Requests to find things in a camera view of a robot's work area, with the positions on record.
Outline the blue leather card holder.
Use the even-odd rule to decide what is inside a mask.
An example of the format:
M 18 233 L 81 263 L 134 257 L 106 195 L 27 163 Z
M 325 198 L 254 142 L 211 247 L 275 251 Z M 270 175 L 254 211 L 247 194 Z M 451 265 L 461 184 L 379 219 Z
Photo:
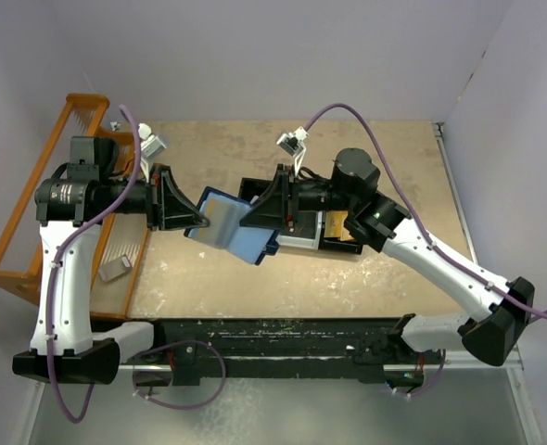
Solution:
M 279 232 L 244 227 L 240 220 L 251 210 L 246 200 L 233 197 L 213 187 L 206 187 L 197 203 L 208 227 L 186 229 L 184 236 L 200 244 L 225 250 L 247 264 L 259 266 L 266 256 L 274 256 Z

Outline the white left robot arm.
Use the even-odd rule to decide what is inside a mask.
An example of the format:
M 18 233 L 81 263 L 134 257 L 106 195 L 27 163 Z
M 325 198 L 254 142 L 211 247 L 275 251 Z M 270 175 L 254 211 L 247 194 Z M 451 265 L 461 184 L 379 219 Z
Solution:
M 208 219 L 182 193 L 170 167 L 158 164 L 145 178 L 138 169 L 114 176 L 118 143 L 108 137 L 74 136 L 70 160 L 35 192 L 43 251 L 37 325 L 28 350 L 12 371 L 40 382 L 111 383 L 121 363 L 138 355 L 164 359 L 165 337 L 149 322 L 125 322 L 95 337 L 90 317 L 93 260 L 102 223 L 113 212 L 141 214 L 151 230 L 203 228 Z

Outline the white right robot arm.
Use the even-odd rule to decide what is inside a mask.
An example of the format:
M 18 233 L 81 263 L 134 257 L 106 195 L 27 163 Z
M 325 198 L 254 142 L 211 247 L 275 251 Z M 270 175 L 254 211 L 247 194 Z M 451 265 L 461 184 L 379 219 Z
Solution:
M 355 241 L 412 268 L 462 308 L 451 315 L 403 316 L 388 343 L 396 361 L 411 362 L 427 350 L 465 350 L 485 364 L 503 365 L 528 325 L 519 306 L 532 305 L 534 285 L 492 273 L 430 235 L 412 211 L 378 191 L 379 177 L 359 148 L 341 150 L 328 179 L 298 179 L 278 165 L 240 223 L 284 230 L 304 211 L 346 212 L 343 225 Z

